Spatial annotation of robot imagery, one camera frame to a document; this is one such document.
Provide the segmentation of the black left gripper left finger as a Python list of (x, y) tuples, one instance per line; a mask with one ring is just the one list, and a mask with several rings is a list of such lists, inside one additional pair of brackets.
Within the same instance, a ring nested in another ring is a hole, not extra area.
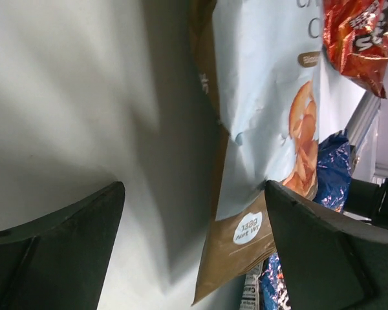
[(0, 231), (0, 309), (97, 309), (124, 201), (116, 181)]

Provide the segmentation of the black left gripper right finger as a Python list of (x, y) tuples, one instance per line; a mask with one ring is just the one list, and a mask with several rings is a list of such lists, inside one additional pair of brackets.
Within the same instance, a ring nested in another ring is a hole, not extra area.
[(287, 189), (265, 187), (293, 309), (388, 309), (388, 230)]

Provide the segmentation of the aluminium frame rail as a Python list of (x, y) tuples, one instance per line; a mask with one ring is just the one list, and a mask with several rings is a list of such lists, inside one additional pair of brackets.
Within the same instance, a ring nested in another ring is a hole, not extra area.
[(380, 110), (380, 106), (381, 99), (372, 92), (365, 91), (345, 127), (345, 132), (353, 149), (360, 148), (373, 119)]

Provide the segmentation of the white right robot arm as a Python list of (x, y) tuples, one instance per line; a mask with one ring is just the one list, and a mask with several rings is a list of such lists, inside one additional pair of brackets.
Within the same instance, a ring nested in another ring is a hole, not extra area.
[(388, 230), (388, 179), (381, 185), (352, 179), (343, 210)]

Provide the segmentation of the red Doritos bag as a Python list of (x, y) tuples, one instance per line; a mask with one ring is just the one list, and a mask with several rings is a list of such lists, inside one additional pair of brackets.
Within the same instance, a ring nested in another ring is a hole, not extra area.
[(324, 1), (323, 44), (332, 67), (385, 99), (388, 0)]

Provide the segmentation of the blue Doritos bag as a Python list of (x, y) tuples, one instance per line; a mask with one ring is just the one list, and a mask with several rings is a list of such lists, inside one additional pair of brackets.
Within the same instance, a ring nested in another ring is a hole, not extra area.
[[(347, 132), (331, 134), (319, 144), (318, 192), (314, 202), (342, 213), (351, 182), (350, 143)], [(280, 259), (272, 254), (258, 277), (259, 309), (291, 309)]]

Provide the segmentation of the light blue brown chips bag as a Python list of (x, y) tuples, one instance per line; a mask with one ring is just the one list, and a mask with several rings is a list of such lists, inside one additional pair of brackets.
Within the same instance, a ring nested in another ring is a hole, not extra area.
[(189, 40), (220, 142), (194, 302), (275, 251), (264, 189), (318, 190), (321, 1), (192, 1)]

